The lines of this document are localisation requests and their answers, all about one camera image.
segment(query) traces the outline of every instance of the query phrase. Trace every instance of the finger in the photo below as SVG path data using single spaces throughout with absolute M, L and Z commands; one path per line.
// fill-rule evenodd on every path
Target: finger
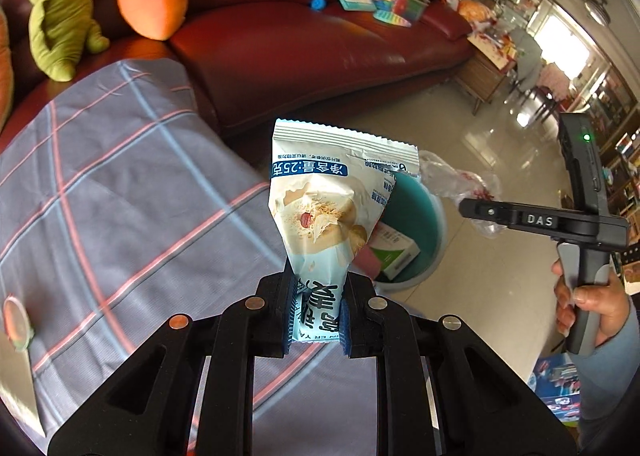
M 556 320 L 564 324 L 567 328 L 571 328 L 575 322 L 575 312 L 570 306 L 561 308 L 558 303 L 556 307 Z
M 563 324 L 560 321 L 556 321 L 556 329 L 558 330 L 558 333 L 560 333 L 561 335 L 567 337 L 567 335 L 569 335 L 569 326 L 567 326 L 566 324 Z
M 571 290 L 569 290 L 569 287 L 564 283 L 564 277 L 560 276 L 558 278 L 558 282 L 556 282 L 554 287 L 554 293 L 562 308 L 566 308 L 571 302 Z
M 556 276 L 562 276 L 564 271 L 562 270 L 562 263 L 560 263 L 560 259 L 557 259 L 554 264 L 551 265 L 551 272 L 556 274 Z

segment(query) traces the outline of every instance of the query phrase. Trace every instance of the metal screw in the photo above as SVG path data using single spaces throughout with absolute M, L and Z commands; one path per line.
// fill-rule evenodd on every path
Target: metal screw
M 254 295 L 250 298 L 248 298 L 245 302 L 244 305 L 249 309 L 249 310 L 259 310 L 260 308 L 262 308 L 266 303 L 264 302 L 264 299 L 261 297 L 258 297 L 257 295 Z
M 174 330 L 181 330 L 189 324 L 189 318 L 186 315 L 174 315 L 169 319 L 169 326 Z
M 383 310 L 386 308 L 386 299 L 384 297 L 372 297 L 369 299 L 369 308 L 374 310 Z
M 447 315 L 444 319 L 442 319 L 442 325 L 447 330 L 457 330 L 462 326 L 462 321 L 458 319 L 455 315 Z

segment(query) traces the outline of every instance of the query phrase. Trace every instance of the sleeve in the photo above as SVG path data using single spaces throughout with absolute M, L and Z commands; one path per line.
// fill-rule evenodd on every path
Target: sleeve
M 570 355 L 580 377 L 580 446 L 593 439 L 616 408 L 640 365 L 640 331 L 636 308 L 615 337 L 591 355 Z

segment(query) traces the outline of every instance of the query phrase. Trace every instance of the green plush toy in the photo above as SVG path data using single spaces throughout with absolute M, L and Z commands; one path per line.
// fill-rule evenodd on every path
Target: green plush toy
M 86 47 L 92 54 L 109 48 L 93 19 L 94 0 L 29 0 L 31 54 L 38 68 L 55 81 L 69 81 Z

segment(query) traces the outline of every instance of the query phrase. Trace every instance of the plaid blanket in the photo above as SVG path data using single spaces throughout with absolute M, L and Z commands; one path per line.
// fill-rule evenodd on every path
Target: plaid blanket
M 0 297 L 18 296 L 36 332 L 47 438 L 29 434 L 45 451 L 170 315 L 219 314 L 284 266 L 267 182 L 194 109 L 177 62 L 121 61 L 52 100 L 0 155 Z M 336 343 L 259 359 L 254 431 L 257 455 L 374 454 L 374 361 Z

